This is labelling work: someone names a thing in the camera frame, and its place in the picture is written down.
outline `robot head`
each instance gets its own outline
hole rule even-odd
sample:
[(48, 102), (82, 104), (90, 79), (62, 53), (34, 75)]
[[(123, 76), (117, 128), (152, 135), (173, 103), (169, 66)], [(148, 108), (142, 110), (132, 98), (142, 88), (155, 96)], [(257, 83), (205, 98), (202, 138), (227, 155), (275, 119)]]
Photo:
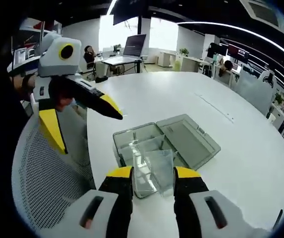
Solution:
[(38, 74), (40, 77), (73, 75), (81, 57), (81, 42), (51, 32), (42, 41)]

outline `ceiling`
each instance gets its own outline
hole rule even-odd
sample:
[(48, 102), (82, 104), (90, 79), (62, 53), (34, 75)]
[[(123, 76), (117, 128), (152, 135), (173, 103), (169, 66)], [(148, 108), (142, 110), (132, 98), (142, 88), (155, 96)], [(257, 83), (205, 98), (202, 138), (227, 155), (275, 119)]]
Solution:
[[(150, 18), (154, 16), (173, 22), (207, 21), (223, 23), (253, 31), (284, 48), (284, 33), (268, 24), (252, 19), (242, 4), (242, 2), (248, 0), (145, 1), (146, 6), (143, 17)], [(50, 3), (48, 2), (44, 0), (35, 1), (34, 6), (31, 6), (30, 17), (39, 20), (57, 20), (63, 26), (66, 26), (105, 15), (111, 0), (53, 0)], [(276, 9), (284, 14), (284, 4), (280, 4)], [(260, 14), (263, 14), (267, 19), (272, 17), (265, 12)], [(246, 49), (261, 60), (275, 64), (277, 69), (284, 75), (284, 53), (259, 37), (224, 26), (207, 24), (185, 24), (182, 26), (202, 34), (215, 34), (227, 40), (228, 43)], [(278, 77), (284, 82), (284, 77), (280, 75)]]

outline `round table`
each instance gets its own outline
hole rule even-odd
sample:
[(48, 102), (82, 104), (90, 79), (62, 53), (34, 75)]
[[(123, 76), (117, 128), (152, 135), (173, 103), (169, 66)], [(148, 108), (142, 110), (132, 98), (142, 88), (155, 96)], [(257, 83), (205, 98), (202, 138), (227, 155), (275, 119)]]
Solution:
[[(87, 133), (96, 187), (117, 168), (113, 133), (188, 114), (221, 147), (198, 172), (241, 208), (246, 222), (271, 229), (284, 210), (284, 139), (267, 119), (235, 92), (193, 72), (152, 72), (95, 84), (127, 115), (116, 120), (88, 109)], [(129, 236), (178, 237), (173, 197), (133, 198)]]

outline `yellow robot eye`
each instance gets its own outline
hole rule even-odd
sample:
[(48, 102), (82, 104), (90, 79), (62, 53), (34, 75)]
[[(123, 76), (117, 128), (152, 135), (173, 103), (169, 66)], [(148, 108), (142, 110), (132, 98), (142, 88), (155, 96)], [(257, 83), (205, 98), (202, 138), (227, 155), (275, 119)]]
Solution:
[(67, 44), (64, 45), (59, 51), (59, 57), (62, 60), (67, 60), (72, 56), (72, 53), (73, 53), (73, 46), (71, 44)]

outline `window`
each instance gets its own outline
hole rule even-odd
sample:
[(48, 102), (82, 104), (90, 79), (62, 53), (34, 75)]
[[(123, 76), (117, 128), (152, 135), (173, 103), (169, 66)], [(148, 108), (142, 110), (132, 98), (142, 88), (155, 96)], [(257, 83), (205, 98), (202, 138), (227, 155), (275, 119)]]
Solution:
[(177, 48), (178, 25), (176, 23), (151, 18), (150, 48), (175, 51)]
[(125, 46), (129, 36), (137, 35), (138, 18), (134, 17), (113, 26), (113, 15), (101, 16), (99, 29), (99, 51), (121, 44)]

